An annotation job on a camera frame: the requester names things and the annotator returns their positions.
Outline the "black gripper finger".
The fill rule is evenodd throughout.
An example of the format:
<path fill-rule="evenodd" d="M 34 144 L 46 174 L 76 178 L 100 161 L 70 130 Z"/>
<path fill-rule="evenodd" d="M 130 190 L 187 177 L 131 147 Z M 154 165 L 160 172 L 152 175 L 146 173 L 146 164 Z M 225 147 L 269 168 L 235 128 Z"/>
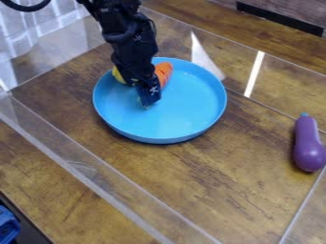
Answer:
<path fill-rule="evenodd" d="M 139 79 L 134 82 L 142 105 L 150 107 L 162 98 L 162 88 L 158 76 Z"/>
<path fill-rule="evenodd" d="M 126 81 L 126 85 L 127 86 L 134 86 L 136 81 L 138 81 L 138 77 L 135 76 L 135 74 L 132 73 L 132 71 L 130 69 L 126 69 L 124 67 L 122 66 L 116 66 L 118 69 L 119 69 L 119 72 L 122 74 L 122 77 Z"/>

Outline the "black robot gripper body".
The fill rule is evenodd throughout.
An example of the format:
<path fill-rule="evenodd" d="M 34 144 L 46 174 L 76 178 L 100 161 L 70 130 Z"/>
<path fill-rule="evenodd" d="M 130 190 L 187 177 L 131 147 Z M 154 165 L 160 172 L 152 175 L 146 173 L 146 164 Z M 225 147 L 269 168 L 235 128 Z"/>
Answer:
<path fill-rule="evenodd" d="M 151 59 L 158 53 L 155 25 L 139 12 L 142 0 L 76 0 L 102 28 L 111 44 L 115 66 L 130 69 L 139 79 L 154 76 Z"/>

